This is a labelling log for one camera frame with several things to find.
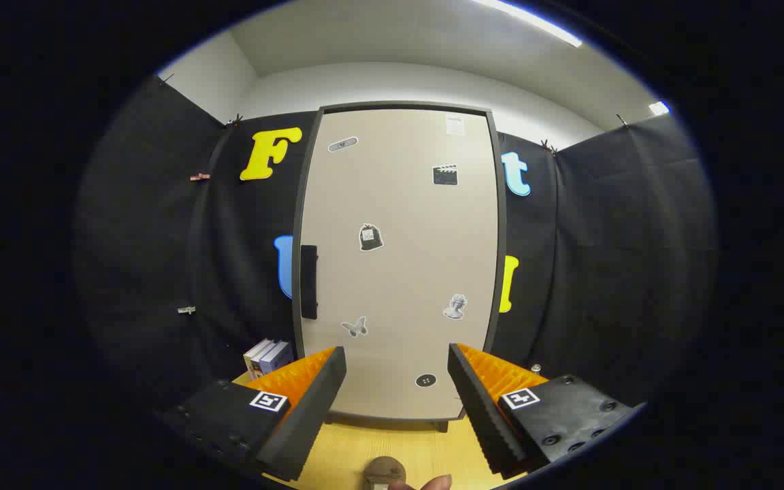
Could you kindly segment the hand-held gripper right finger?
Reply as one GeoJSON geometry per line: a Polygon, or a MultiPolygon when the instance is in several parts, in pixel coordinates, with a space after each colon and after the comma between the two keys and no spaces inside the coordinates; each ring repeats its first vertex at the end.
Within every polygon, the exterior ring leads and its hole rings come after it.
{"type": "Polygon", "coordinates": [[[641,412],[582,378],[548,379],[460,342],[448,372],[489,469],[503,478],[562,466],[641,412]]]}

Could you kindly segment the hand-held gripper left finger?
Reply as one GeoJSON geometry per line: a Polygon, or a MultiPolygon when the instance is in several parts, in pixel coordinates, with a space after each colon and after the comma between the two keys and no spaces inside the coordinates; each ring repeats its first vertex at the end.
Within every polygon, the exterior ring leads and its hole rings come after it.
{"type": "Polygon", "coordinates": [[[298,480],[346,376],[336,346],[245,385],[217,380],[161,412],[188,444],[246,476],[298,480]]]}

